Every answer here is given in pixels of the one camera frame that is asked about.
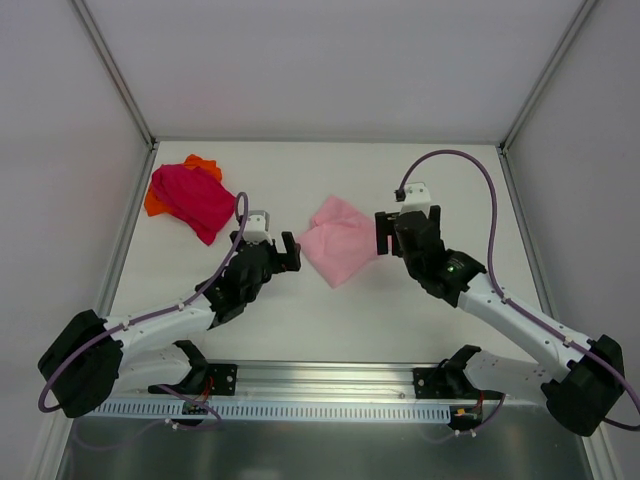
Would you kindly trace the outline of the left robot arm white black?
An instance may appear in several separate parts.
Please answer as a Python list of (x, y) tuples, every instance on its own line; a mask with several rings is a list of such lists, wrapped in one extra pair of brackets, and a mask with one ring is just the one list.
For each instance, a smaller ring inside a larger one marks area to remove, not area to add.
[(249, 242), (238, 233), (231, 238), (233, 255), (186, 299), (125, 317), (76, 314), (37, 364), (56, 409), (78, 418), (115, 393), (203, 390), (209, 364), (190, 336), (234, 320), (273, 276), (301, 268), (300, 246), (290, 232), (282, 234), (284, 252), (272, 240)]

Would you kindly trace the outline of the light pink t shirt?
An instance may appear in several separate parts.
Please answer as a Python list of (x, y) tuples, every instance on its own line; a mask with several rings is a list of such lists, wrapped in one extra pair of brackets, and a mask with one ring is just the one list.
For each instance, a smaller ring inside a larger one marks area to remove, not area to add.
[(298, 243), (331, 288), (347, 282), (378, 256), (374, 220), (334, 195), (311, 217)]

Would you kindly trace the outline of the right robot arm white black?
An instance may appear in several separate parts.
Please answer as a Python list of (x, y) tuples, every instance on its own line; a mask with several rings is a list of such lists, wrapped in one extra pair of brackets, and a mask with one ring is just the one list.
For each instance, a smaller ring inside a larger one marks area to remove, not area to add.
[(374, 222), (378, 254), (402, 258), (409, 276), (430, 296), (484, 321), (532, 358), (510, 360), (464, 346), (445, 364), (443, 384), (451, 395), (465, 397), (475, 389), (511, 395), (545, 407), (582, 437), (606, 420), (624, 392), (617, 341), (607, 335), (591, 339), (495, 287), (483, 264), (445, 247), (439, 206), (378, 212)]

